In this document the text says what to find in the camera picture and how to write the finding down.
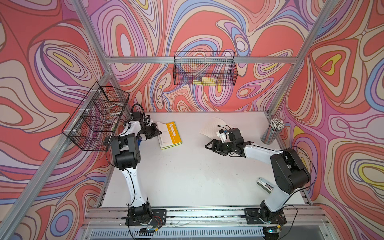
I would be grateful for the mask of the white yellow notebook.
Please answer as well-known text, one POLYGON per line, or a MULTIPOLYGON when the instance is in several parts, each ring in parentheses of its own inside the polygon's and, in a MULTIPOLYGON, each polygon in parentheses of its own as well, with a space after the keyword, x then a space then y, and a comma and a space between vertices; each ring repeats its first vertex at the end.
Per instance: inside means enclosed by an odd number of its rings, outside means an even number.
POLYGON ((175 143, 182 142, 181 136, 178 132, 175 122, 170 122, 170 123, 157 122, 157 127, 159 131, 162 132, 158 136, 159 144, 160 142, 163 142, 166 144, 175 144, 175 143))
POLYGON ((165 150, 165 149, 179 146, 181 144, 182 144, 182 142, 175 143, 175 144, 166 144, 166 143, 160 142, 160 147, 161 147, 161 150, 165 150))

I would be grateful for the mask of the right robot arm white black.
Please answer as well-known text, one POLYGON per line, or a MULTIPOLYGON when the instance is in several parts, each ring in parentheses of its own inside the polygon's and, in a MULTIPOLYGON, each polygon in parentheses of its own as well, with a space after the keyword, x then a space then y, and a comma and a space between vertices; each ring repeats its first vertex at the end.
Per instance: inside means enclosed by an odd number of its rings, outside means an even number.
POLYGON ((294 149, 272 150, 255 145, 254 142, 245 141, 238 128, 219 130, 217 134, 219 139, 212 139, 205 149, 221 156, 251 158, 272 166, 275 184, 265 182, 272 189, 260 204, 256 214, 258 222, 272 223, 283 213, 290 197, 311 182, 310 172, 294 149))

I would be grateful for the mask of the white lined notebook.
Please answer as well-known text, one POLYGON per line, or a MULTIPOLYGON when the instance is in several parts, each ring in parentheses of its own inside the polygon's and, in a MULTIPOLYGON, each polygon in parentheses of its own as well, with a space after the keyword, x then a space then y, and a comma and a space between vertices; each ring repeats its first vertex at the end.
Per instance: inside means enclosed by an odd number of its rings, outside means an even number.
POLYGON ((202 120, 199 120, 199 133, 208 137, 209 139, 219 140, 220 137, 218 135, 219 130, 226 130, 235 128, 236 125, 229 124, 224 120, 216 117, 208 117, 202 120))

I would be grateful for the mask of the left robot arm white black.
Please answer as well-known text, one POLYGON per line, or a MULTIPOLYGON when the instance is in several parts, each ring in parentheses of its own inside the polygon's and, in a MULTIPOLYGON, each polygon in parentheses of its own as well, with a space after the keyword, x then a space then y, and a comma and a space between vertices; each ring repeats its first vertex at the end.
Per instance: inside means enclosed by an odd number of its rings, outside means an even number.
POLYGON ((132 112, 124 123, 123 131, 111 141, 112 165, 118 168, 126 180, 130 200, 127 225, 149 225, 154 217, 148 197, 143 194, 138 178, 138 164, 141 162, 139 144, 141 135, 146 140, 160 135, 157 125, 142 112, 132 112))

